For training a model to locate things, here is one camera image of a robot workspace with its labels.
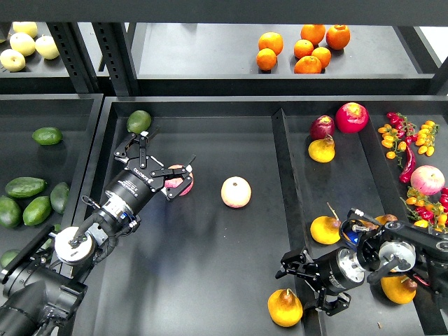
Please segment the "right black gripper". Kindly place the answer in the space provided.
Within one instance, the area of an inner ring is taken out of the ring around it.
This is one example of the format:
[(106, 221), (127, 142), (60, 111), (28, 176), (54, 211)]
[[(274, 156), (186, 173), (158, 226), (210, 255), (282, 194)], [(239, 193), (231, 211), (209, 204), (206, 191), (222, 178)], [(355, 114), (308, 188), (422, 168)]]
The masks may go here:
[[(317, 280), (318, 297), (307, 302), (304, 310), (314, 309), (334, 316), (349, 308), (351, 296), (345, 291), (361, 286), (365, 280), (365, 270), (356, 254), (349, 248), (341, 247), (318, 259), (312, 259), (307, 248), (289, 251), (281, 258), (281, 269), (275, 279), (293, 275), (304, 280)], [(327, 294), (336, 300), (327, 301)]]

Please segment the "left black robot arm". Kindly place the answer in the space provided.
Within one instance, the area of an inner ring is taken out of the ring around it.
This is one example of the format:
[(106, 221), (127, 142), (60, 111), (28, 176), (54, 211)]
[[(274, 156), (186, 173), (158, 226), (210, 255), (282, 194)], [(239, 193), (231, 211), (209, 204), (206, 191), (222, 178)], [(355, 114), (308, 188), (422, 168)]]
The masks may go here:
[(171, 201), (191, 186), (190, 163), (167, 168), (150, 154), (154, 137), (147, 131), (127, 135), (114, 153), (124, 168), (105, 187), (104, 202), (84, 196), (82, 201), (94, 209), (90, 216), (60, 232), (42, 229), (2, 269), (2, 335), (51, 335), (71, 322), (90, 272), (119, 238), (138, 229), (146, 204), (157, 193)]

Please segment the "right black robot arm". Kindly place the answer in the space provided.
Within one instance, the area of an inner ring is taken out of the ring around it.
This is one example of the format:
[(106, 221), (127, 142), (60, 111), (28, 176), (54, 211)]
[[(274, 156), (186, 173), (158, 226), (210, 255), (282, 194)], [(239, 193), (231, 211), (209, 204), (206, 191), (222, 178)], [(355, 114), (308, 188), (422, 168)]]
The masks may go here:
[(349, 307), (348, 290), (364, 282), (406, 276), (430, 293), (439, 309), (447, 308), (447, 236), (401, 220), (381, 224), (352, 208), (337, 230), (345, 243), (313, 259), (306, 248), (289, 251), (275, 277), (291, 274), (317, 294), (306, 308), (333, 316)]

